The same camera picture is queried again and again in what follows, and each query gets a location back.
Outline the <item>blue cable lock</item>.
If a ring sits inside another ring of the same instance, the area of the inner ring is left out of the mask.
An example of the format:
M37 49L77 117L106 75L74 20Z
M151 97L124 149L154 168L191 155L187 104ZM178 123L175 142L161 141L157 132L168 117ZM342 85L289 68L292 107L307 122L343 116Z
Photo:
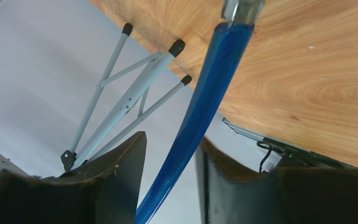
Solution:
M226 0L213 31L188 109L171 149L139 205L135 223L148 223L173 189L205 135L243 57L264 7L262 0Z

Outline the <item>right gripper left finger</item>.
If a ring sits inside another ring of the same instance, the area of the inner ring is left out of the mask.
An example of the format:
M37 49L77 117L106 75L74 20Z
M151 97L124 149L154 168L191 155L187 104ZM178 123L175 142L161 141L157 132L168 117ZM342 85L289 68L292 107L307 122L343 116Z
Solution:
M59 177L0 171L0 224L134 223L146 145L138 131Z

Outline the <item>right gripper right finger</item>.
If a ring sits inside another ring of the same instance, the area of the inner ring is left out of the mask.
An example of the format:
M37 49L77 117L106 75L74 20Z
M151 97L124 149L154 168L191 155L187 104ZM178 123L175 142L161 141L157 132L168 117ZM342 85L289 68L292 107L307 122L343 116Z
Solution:
M259 173L203 139L195 152L204 224L358 224L358 168Z

